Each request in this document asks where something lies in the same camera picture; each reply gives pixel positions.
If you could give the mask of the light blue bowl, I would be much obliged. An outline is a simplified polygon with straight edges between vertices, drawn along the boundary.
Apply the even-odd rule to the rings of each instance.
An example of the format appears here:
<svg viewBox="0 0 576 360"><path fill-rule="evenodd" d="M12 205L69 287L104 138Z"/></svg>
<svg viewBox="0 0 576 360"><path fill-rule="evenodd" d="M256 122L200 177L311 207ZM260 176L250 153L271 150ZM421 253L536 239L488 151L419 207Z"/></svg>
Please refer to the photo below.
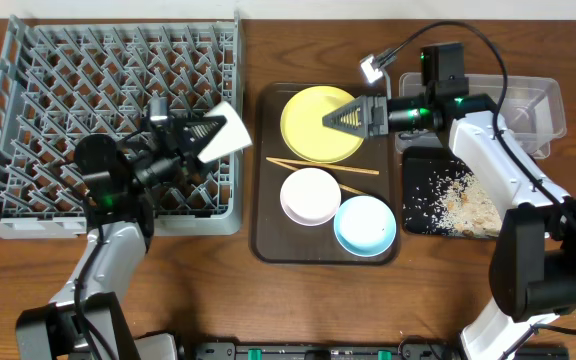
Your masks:
<svg viewBox="0 0 576 360"><path fill-rule="evenodd" d="M333 219L333 233L347 252L359 257L385 253L397 237L397 221L390 207L376 197L362 195L342 203Z"/></svg>

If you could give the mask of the pink white bowl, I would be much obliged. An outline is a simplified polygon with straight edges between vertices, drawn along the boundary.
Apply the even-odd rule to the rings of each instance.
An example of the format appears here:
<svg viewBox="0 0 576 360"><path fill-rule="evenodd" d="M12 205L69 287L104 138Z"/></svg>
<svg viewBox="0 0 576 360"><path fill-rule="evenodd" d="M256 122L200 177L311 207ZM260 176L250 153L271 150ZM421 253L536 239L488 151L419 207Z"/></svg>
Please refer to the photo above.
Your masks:
<svg viewBox="0 0 576 360"><path fill-rule="evenodd" d="M283 182L279 193L284 213L303 226L319 226L331 220L341 204L341 189L328 172L304 168Z"/></svg>

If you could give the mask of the small white green cup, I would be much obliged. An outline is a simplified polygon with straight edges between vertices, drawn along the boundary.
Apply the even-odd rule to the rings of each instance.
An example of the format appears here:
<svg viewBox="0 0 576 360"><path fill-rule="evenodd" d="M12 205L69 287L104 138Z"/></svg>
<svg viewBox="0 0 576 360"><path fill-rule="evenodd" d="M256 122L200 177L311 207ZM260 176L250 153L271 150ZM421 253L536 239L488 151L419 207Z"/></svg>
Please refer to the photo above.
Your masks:
<svg viewBox="0 0 576 360"><path fill-rule="evenodd" d="M217 116L223 116L226 123L199 153L198 159L202 163L218 160L219 158L252 145L251 136L244 122L229 102L222 101L211 109L205 115L205 118Z"/></svg>

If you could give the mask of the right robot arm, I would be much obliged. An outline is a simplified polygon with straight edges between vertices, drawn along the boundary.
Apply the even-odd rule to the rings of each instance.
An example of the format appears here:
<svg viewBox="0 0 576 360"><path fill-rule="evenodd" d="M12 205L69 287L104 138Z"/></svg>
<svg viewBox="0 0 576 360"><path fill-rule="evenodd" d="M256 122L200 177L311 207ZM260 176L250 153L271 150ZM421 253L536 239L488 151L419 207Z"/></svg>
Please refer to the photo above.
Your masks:
<svg viewBox="0 0 576 360"><path fill-rule="evenodd" d="M322 119L359 138L428 130L480 181L502 217L489 267L492 298L460 333L463 359L511 359L540 330L576 309L576 199L523 151L502 102L469 92L458 42L421 51L423 92L360 96Z"/></svg>

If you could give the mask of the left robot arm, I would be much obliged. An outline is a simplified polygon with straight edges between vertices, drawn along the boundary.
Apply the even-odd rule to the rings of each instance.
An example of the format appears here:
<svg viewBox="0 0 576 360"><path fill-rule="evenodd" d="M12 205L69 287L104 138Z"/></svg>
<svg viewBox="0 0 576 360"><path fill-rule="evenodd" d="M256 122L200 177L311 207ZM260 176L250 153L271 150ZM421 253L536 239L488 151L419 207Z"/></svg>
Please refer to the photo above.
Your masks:
<svg viewBox="0 0 576 360"><path fill-rule="evenodd" d="M81 197L87 245L64 287L48 304L23 311L16 322L23 359L176 359L174 335L134 338L121 310L130 279L155 233L154 196L199 163L227 124L223 115L154 115L141 132L115 139L84 137L74 163L88 188Z"/></svg>

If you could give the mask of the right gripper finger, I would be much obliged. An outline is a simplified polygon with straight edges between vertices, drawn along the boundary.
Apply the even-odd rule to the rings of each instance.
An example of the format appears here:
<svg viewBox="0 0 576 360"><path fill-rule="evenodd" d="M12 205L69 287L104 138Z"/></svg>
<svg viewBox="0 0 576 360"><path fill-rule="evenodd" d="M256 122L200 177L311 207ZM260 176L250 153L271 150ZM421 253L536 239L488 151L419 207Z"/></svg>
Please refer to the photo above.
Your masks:
<svg viewBox="0 0 576 360"><path fill-rule="evenodd" d="M325 116L322 121L325 127L363 139L368 137L367 125L358 116Z"/></svg>
<svg viewBox="0 0 576 360"><path fill-rule="evenodd" d="M367 107L368 97L359 96L342 105L336 110L326 114L324 120L362 120Z"/></svg>

